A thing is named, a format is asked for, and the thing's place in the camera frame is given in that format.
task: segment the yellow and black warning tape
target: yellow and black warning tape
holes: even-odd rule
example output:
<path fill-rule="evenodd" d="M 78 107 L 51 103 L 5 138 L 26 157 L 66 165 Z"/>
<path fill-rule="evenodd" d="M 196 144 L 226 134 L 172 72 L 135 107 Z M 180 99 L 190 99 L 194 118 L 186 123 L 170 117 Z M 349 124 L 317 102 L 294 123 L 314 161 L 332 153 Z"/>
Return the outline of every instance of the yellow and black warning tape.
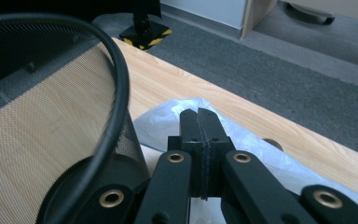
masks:
<path fill-rule="evenodd" d="M 161 42 L 161 40 L 164 39 L 165 36 L 170 35 L 170 34 L 172 34 L 172 30 L 168 29 L 164 33 L 162 33 L 158 38 L 150 41 L 150 43 L 148 43 L 146 46 L 139 45 L 139 44 L 137 44 L 137 43 L 133 42 L 132 40 L 130 40 L 128 38 L 125 38 L 125 37 L 123 38 L 123 41 L 125 43 L 129 44 L 129 45 L 132 45 L 132 46 L 138 48 L 138 49 L 148 50 L 148 49 L 152 48 L 153 46 L 157 45 L 159 42 Z"/>

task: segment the white plastic bag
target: white plastic bag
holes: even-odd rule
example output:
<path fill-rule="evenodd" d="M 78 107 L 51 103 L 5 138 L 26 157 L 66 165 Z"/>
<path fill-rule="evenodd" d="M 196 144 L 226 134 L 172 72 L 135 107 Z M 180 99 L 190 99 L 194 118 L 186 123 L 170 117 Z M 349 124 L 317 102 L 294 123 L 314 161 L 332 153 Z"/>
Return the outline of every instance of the white plastic bag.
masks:
<path fill-rule="evenodd" d="M 287 189 L 300 194 L 304 187 L 320 184 L 336 189 L 358 203 L 357 192 L 314 173 L 293 157 L 220 115 L 209 102 L 201 98 L 170 100 L 136 119 L 133 125 L 141 145 L 166 151 L 168 136 L 179 135 L 180 113 L 186 109 L 197 112 L 199 107 L 216 113 L 235 148 L 255 154 Z M 226 223 L 221 214 L 220 199 L 208 199 L 208 202 L 192 199 L 190 223 Z"/>

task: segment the black monitor stand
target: black monitor stand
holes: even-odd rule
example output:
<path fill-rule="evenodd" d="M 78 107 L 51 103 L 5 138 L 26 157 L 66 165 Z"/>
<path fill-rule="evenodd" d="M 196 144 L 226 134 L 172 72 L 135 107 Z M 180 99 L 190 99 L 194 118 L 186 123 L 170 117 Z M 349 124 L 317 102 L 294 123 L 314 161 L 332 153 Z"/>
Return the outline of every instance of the black monitor stand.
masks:
<path fill-rule="evenodd" d="M 132 0 L 133 26 L 120 34 L 120 38 L 139 49 L 149 49 L 153 40 L 161 37 L 169 28 L 149 19 L 145 0 Z"/>

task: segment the wooden desk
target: wooden desk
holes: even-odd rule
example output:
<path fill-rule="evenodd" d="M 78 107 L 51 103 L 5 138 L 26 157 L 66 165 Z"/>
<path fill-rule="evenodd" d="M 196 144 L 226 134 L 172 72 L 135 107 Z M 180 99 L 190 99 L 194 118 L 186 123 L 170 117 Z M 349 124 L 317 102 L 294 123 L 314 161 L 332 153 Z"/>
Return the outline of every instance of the wooden desk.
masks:
<path fill-rule="evenodd" d="M 171 99 L 201 97 L 222 115 L 284 151 L 310 169 L 358 192 L 358 153 L 240 96 L 116 40 L 130 70 L 130 113 L 138 118 Z"/>

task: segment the white wall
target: white wall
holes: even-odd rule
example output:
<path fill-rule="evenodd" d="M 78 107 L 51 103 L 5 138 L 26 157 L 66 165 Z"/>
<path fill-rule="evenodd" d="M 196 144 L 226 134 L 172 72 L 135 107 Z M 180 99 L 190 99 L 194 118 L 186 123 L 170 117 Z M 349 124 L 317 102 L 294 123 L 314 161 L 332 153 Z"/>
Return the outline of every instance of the white wall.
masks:
<path fill-rule="evenodd" d="M 242 28 L 246 6 L 246 0 L 160 0 L 160 2 L 238 30 Z"/>

